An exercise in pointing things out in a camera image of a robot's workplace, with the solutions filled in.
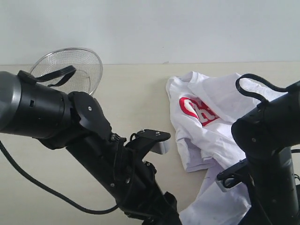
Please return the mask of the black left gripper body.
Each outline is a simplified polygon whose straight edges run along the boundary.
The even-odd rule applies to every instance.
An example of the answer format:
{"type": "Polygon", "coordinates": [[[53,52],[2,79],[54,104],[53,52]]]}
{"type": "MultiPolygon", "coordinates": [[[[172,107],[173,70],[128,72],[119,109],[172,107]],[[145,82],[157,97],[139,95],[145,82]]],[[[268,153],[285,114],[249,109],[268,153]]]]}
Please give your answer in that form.
{"type": "Polygon", "coordinates": [[[137,158],[136,151],[121,145],[115,155],[111,192],[118,207],[144,225],[180,225],[177,200],[162,192],[156,182],[156,169],[137,158]]]}

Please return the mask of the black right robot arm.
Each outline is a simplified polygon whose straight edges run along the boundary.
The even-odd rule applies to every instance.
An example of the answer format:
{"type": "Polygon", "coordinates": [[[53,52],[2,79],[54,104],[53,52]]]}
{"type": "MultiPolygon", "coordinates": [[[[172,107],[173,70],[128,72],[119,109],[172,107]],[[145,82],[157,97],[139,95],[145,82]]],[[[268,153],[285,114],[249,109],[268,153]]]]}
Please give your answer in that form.
{"type": "Polygon", "coordinates": [[[253,191],[253,205],[243,225],[297,225],[299,186],[295,183],[291,147],[300,143],[300,84],[284,88],[268,101],[262,95],[237,90],[259,104],[232,125],[232,135],[245,152],[253,191]]]}

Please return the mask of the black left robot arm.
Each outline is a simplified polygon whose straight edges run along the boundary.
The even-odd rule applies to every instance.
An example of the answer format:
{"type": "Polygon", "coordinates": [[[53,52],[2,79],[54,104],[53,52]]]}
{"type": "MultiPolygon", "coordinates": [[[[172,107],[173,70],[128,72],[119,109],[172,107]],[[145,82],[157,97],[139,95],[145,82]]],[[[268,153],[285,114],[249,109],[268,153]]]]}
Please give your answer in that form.
{"type": "Polygon", "coordinates": [[[0,74],[0,131],[28,136],[67,151],[112,195],[116,208],[145,225],[179,225],[177,200],[162,192],[156,169],[143,158],[165,143],[167,132],[144,129],[120,137],[98,101],[85,92],[64,93],[25,71],[0,74]]]}

